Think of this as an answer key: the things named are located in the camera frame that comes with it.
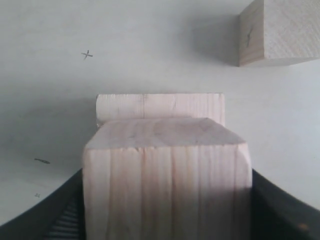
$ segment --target wooden block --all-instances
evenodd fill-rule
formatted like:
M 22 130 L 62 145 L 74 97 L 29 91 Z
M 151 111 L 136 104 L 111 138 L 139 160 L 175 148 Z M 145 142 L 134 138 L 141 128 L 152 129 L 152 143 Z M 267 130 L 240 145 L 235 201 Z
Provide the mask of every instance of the wooden block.
M 249 240 L 247 143 L 209 118 L 111 120 L 86 145 L 88 240 Z
M 240 66 L 320 59 L 319 0 L 255 0 L 240 15 Z
M 225 125 L 222 93 L 101 94 L 96 99 L 100 127 L 108 120 L 154 118 L 209 118 Z

